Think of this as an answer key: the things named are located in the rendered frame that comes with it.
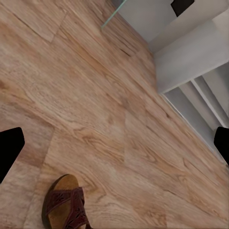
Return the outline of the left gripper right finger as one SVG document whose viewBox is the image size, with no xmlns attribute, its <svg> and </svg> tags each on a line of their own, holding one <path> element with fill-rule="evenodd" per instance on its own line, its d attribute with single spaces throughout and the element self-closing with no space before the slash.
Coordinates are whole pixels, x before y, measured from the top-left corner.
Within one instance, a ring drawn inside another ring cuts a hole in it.
<svg viewBox="0 0 229 229">
<path fill-rule="evenodd" d="M 229 129 L 218 127 L 214 144 L 229 165 Z"/>
</svg>

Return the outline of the sandal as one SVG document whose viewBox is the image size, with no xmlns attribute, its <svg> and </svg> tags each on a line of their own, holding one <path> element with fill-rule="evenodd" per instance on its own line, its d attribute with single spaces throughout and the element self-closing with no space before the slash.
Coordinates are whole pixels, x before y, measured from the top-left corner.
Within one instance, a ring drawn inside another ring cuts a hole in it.
<svg viewBox="0 0 229 229">
<path fill-rule="evenodd" d="M 45 229 L 91 229 L 84 210 L 83 188 L 73 174 L 57 179 L 48 190 L 43 206 Z"/>
</svg>

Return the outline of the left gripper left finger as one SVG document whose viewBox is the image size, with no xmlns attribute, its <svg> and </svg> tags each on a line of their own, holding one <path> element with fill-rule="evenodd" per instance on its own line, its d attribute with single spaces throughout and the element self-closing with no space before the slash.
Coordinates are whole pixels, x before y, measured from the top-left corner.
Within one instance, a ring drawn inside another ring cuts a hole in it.
<svg viewBox="0 0 229 229">
<path fill-rule="evenodd" d="M 20 127 L 0 132 L 0 184 L 25 145 Z"/>
</svg>

